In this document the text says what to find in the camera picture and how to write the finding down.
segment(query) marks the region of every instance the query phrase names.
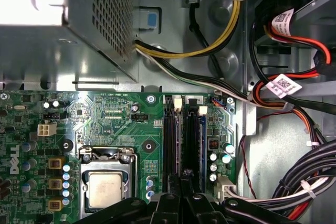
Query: yellow wire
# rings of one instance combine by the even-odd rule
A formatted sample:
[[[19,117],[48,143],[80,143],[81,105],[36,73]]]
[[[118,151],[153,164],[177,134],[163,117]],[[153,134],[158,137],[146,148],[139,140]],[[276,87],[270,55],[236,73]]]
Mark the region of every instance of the yellow wire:
[[[238,21],[239,12],[240,12],[240,1],[233,1],[232,15],[230,17],[230,20],[229,20],[224,32],[214,43],[212,43],[210,46],[208,46],[207,48],[204,48],[202,50],[198,50],[198,51],[195,51],[195,52],[180,53],[180,54],[169,54],[169,53],[159,52],[159,51],[156,51],[156,50],[147,49],[147,48],[142,47],[140,45],[137,45],[137,48],[140,49],[141,51],[143,51],[144,53],[150,55],[150,56],[157,57],[157,58],[166,58],[166,59],[186,58],[186,57],[196,56],[196,55],[199,55],[199,54],[202,54],[202,53],[207,53],[210,50],[219,46],[222,42],[224,42],[230,36],[231,33],[233,33],[233,31],[235,29],[235,26],[236,26],[236,23]]]

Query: orange wire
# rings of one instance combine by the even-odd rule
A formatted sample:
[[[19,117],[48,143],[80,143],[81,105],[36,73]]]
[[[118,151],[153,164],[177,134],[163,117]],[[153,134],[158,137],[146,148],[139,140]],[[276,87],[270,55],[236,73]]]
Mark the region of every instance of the orange wire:
[[[311,44],[315,44],[315,45],[318,45],[324,52],[325,52],[325,62],[326,64],[330,64],[331,62],[331,55],[330,55],[330,52],[328,50],[328,48],[321,42],[317,41],[317,40],[314,40],[314,39],[309,39],[309,38],[303,38],[303,37],[297,37],[297,36],[286,36],[286,35],[283,35],[283,34],[280,34],[278,33],[273,26],[271,26],[271,29],[272,29],[272,32],[277,34],[277,35],[280,35],[282,37],[285,37],[285,38],[290,38],[290,39],[296,39],[296,40],[300,40],[300,41],[304,41],[304,42],[308,42],[308,43],[311,43]]]

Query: white connector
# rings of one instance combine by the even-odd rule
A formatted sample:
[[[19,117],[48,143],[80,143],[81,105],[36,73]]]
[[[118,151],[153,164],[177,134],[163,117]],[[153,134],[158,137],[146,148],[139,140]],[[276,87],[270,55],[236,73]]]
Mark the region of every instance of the white connector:
[[[229,194],[227,194],[228,190],[236,191],[237,186],[233,184],[228,177],[221,176],[218,177],[216,186],[214,188],[214,193],[216,198],[219,200],[219,202],[223,202],[224,199],[229,197]]]
[[[204,116],[208,113],[208,106],[199,106],[198,114],[199,116]]]
[[[182,110],[182,98],[174,98],[174,111],[180,112]]]
[[[37,125],[38,136],[53,136],[57,132],[57,123],[39,124]]]

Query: white wire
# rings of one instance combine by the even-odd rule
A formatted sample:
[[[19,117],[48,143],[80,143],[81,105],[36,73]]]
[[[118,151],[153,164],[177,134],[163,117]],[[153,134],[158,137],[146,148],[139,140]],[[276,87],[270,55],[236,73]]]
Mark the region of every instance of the white wire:
[[[210,88],[213,88],[215,90],[220,90],[221,92],[223,93],[226,93],[228,95],[230,95],[231,97],[233,98],[236,98],[237,100],[241,100],[243,102],[246,102],[248,104],[252,104],[254,106],[260,106],[260,107],[263,107],[262,105],[259,105],[259,104],[255,104],[255,103],[252,103],[251,101],[247,100],[247,99],[244,99],[242,97],[239,97],[238,95],[236,95],[235,93],[231,92],[230,90],[228,89],[225,89],[221,86],[218,86],[218,85],[215,85],[215,84],[212,84],[212,83],[208,83],[208,82],[201,82],[201,81],[194,81],[194,80],[190,80],[190,79],[187,79],[187,78],[183,78],[183,77],[177,77],[176,75],[174,75],[173,73],[171,73],[170,71],[168,71],[166,68],[164,68],[160,63],[158,63],[154,57],[152,56],[149,56],[148,54],[144,53],[143,51],[141,51],[139,48],[137,48],[137,52],[140,53],[142,56],[146,57],[147,59],[149,59],[151,62],[155,63],[156,65],[158,65],[158,67],[160,67],[165,73],[167,73],[169,76],[173,77],[174,79],[177,79],[177,80],[181,80],[181,81],[185,81],[185,82],[188,82],[188,83],[196,83],[196,84],[199,84],[201,86],[206,86],[206,87],[210,87]]]
[[[311,189],[314,190],[316,188],[318,188],[319,186],[323,185],[329,177],[323,177],[323,178],[319,178],[316,182],[314,182],[311,185]],[[253,199],[253,198],[246,198],[240,195],[235,194],[234,192],[230,191],[230,190],[226,190],[225,191],[227,194],[229,194],[231,197],[233,198],[239,198],[239,199],[243,199],[246,200],[248,202],[262,202],[262,201],[274,201],[274,200],[279,200],[279,199],[291,199],[291,198],[295,198],[304,194],[307,194],[308,192],[306,190],[301,190],[299,192],[297,192],[296,194],[292,194],[289,196],[285,196],[285,197],[281,197],[281,198],[274,198],[274,199]]]

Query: dell logo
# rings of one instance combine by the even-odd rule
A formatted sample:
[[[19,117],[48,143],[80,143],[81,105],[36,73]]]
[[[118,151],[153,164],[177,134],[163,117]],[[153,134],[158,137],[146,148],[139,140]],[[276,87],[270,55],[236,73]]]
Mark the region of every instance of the dell logo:
[[[19,155],[20,155],[20,146],[12,147],[10,149],[11,159],[10,159],[10,174],[19,174]]]

